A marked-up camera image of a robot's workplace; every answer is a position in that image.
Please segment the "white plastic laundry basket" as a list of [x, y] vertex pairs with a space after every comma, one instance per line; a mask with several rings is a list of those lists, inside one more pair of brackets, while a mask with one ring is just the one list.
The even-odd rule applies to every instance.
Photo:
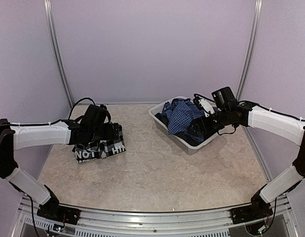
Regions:
[[[187, 99], [187, 97], [184, 96], [178, 96], [176, 98], [181, 98], [181, 99]], [[176, 145], [178, 145], [182, 150], [184, 150], [188, 155], [193, 155], [196, 152], [198, 152], [200, 149], [205, 147], [208, 143], [213, 141], [215, 138], [218, 137], [217, 133], [214, 133], [211, 135], [209, 138], [207, 138], [204, 142], [200, 143], [197, 146], [191, 146], [189, 143], [187, 143], [185, 140], [181, 139], [180, 137], [176, 135], [169, 135], [168, 133], [168, 128], [165, 124], [163, 124], [158, 118], [155, 117], [157, 113], [161, 113], [162, 109], [164, 107], [164, 104], [167, 102], [171, 102], [174, 98], [171, 98], [169, 100], [166, 100], [160, 104], [155, 105], [151, 109], [149, 109], [148, 113], [149, 115], [153, 118], [156, 127], [163, 132], [168, 138], [170, 138]]]

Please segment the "blue checked long sleeve shirt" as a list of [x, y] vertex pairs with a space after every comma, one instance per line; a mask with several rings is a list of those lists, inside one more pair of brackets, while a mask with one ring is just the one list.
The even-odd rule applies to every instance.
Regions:
[[199, 110], [191, 100], [175, 98], [171, 102], [166, 102], [163, 106], [161, 115], [168, 119], [168, 133], [170, 135], [184, 133], [185, 135], [201, 140], [202, 136], [188, 132], [188, 127], [194, 119], [205, 115], [204, 111]]

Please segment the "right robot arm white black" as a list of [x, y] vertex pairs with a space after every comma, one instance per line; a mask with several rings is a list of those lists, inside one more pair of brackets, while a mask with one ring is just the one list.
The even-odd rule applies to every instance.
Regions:
[[205, 114], [191, 122], [188, 127], [191, 134], [201, 136], [218, 132], [228, 125], [234, 128], [241, 125], [268, 131], [299, 146], [298, 156], [292, 165], [257, 191], [247, 208], [251, 219], [271, 215], [270, 203], [305, 179], [305, 119], [265, 108], [255, 102], [238, 101], [228, 86], [212, 92], [212, 97], [217, 112], [210, 110], [205, 99], [194, 96], [197, 108]]

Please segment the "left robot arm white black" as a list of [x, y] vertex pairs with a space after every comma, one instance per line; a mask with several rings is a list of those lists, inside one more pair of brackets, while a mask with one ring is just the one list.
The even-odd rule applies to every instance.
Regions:
[[76, 119], [33, 124], [13, 124], [0, 119], [0, 178], [35, 200], [41, 216], [57, 220], [63, 215], [58, 198], [50, 188], [19, 168], [14, 159], [14, 151], [55, 144], [73, 146], [77, 162], [107, 158], [126, 149], [122, 126], [111, 121], [103, 104], [92, 103]]

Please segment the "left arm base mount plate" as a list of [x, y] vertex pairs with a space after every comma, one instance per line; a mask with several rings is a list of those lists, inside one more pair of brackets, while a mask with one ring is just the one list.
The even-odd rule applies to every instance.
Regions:
[[66, 207], [62, 205], [45, 206], [40, 205], [37, 215], [49, 220], [62, 222], [63, 224], [77, 225], [81, 211], [76, 208]]

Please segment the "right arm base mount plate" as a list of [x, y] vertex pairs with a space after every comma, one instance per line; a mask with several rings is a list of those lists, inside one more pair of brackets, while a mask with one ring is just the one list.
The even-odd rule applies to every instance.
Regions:
[[271, 216], [273, 215], [273, 210], [270, 205], [266, 208], [254, 209], [253, 206], [250, 204], [242, 207], [232, 208], [230, 210], [230, 214], [232, 222], [235, 225], [265, 218], [268, 215]]

